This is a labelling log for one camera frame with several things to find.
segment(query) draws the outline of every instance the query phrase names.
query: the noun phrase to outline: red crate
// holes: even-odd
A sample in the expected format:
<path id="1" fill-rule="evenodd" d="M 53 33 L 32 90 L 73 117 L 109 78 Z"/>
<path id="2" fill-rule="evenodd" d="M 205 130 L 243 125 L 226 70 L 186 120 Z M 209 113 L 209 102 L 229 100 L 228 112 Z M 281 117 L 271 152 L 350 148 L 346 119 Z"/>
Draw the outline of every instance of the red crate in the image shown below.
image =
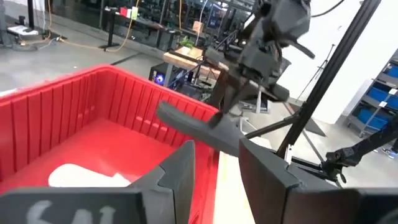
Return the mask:
<path id="1" fill-rule="evenodd" d="M 63 164 L 134 182 L 190 139 L 155 116 L 160 100 L 208 120 L 216 110 L 101 65 L 0 98 L 0 192 L 49 186 Z M 218 153 L 195 141 L 190 223 L 213 222 Z"/>

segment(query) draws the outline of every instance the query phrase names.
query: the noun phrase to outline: red plastic bin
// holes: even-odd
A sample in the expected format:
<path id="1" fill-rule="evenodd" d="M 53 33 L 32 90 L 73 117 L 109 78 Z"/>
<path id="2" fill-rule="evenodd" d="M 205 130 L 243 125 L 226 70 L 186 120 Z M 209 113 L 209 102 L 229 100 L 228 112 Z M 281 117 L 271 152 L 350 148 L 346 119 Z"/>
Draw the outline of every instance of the red plastic bin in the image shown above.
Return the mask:
<path id="1" fill-rule="evenodd" d="M 100 65 L 0 98 L 0 192 L 49 186 L 76 164 L 130 182 L 190 139 L 155 116 L 160 100 L 208 120 L 216 110 L 110 65 Z M 195 141 L 190 223 L 213 223 L 218 153 Z"/>

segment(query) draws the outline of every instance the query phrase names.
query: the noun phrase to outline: potted plant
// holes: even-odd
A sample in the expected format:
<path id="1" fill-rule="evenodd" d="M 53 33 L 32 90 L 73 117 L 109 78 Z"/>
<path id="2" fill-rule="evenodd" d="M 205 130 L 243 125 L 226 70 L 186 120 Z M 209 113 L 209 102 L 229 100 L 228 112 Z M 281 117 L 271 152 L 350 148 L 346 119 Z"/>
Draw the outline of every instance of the potted plant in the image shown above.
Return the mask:
<path id="1" fill-rule="evenodd" d="M 182 46 L 181 48 L 181 53 L 182 54 L 189 54 L 189 52 L 191 51 L 191 49 L 194 46 L 194 43 L 192 40 L 190 40 L 187 36 L 185 36 L 181 41 L 180 41 L 180 46 Z"/>

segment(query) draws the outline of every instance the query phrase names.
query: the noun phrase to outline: gray concrete floor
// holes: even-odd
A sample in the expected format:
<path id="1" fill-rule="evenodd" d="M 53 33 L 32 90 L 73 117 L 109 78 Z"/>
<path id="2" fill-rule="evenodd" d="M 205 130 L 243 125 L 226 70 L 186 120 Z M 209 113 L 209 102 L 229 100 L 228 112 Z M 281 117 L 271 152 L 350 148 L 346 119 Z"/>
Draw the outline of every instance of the gray concrete floor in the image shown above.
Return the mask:
<path id="1" fill-rule="evenodd" d="M 67 36 L 70 42 L 90 46 L 105 44 L 103 40 L 67 27 L 55 24 L 52 28 Z M 47 43 L 43 43 L 37 46 L 41 48 L 46 45 Z M 142 77 L 148 77 L 151 66 L 162 62 L 157 58 L 131 49 L 121 49 L 119 52 L 112 53 L 61 42 L 52 42 L 52 44 L 34 52 L 0 49 L 0 91 L 52 80 L 60 75 L 97 64 L 113 63 L 130 55 L 135 55 L 135 57 L 118 66 Z M 280 103 L 271 103 L 269 114 L 245 113 L 245 116 L 256 128 L 272 124 L 289 115 L 287 109 Z M 319 121 L 317 123 L 327 137 L 324 138 L 309 132 L 307 134 L 321 155 L 360 141 L 355 133 L 344 126 L 329 125 Z M 282 128 L 263 137 L 270 140 L 272 148 L 277 149 L 288 130 L 289 127 Z M 294 146 L 293 154 L 308 161 L 320 162 L 308 141 L 302 135 Z M 357 167 L 344 169 L 348 183 L 343 185 L 347 187 L 398 187 L 395 171 L 398 171 L 397 160 L 389 159 L 382 152 L 372 152 L 364 156 Z"/>

